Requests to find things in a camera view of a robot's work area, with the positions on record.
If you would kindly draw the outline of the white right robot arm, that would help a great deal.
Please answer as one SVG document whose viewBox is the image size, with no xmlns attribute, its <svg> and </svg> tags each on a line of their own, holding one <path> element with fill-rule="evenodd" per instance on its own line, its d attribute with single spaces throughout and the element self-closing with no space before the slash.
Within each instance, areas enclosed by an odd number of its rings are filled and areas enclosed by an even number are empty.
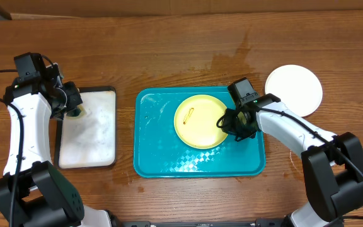
<svg viewBox="0 0 363 227">
<path fill-rule="evenodd" d="M 351 212 L 363 206 L 363 147 L 350 132 L 336 135 L 290 111 L 275 95 L 244 97 L 216 126 L 237 142 L 268 134 L 302 161 L 307 204 L 288 214 L 282 226 L 343 226 L 363 220 Z"/>
</svg>

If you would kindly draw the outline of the yellow plate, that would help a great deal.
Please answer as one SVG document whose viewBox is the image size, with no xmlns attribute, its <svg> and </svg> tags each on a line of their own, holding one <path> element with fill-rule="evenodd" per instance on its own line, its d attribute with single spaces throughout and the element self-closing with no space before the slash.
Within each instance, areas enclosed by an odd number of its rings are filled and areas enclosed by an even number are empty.
<svg viewBox="0 0 363 227">
<path fill-rule="evenodd" d="M 228 136 L 217 126 L 225 110 L 225 104 L 214 96 L 191 96 L 182 101 L 175 112 L 176 134 L 190 147 L 214 148 Z"/>
</svg>

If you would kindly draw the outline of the white plate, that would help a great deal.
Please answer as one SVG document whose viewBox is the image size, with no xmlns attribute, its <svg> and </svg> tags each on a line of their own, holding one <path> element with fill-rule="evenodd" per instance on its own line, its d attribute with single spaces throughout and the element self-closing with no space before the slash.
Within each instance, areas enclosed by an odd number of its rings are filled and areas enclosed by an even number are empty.
<svg viewBox="0 0 363 227">
<path fill-rule="evenodd" d="M 318 77 L 309 69 L 293 64 L 280 66 L 269 74 L 265 93 L 279 97 L 289 110 L 300 117 L 315 112 L 323 99 Z"/>
</svg>

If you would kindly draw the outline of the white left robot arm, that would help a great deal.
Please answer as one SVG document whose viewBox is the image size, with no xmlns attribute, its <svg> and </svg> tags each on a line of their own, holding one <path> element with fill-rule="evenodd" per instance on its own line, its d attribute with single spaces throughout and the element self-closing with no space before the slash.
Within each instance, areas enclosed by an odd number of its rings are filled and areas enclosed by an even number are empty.
<svg viewBox="0 0 363 227">
<path fill-rule="evenodd" d="M 4 102 L 11 117 L 7 165 L 0 178 L 0 212 L 10 226 L 120 226 L 107 210 L 83 204 L 73 184 L 53 166 L 49 121 L 81 104 L 70 81 L 12 84 Z"/>
</svg>

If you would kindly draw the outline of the green yellow sponge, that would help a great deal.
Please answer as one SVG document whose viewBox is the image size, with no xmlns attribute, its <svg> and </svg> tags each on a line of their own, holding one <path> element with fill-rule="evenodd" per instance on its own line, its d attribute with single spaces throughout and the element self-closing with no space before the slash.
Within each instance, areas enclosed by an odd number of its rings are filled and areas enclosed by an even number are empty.
<svg viewBox="0 0 363 227">
<path fill-rule="evenodd" d="M 69 119 L 79 119 L 81 117 L 83 117 L 86 114 L 85 109 L 83 108 L 82 105 L 78 105 L 75 109 L 67 112 L 65 114 L 65 118 L 69 118 Z"/>
</svg>

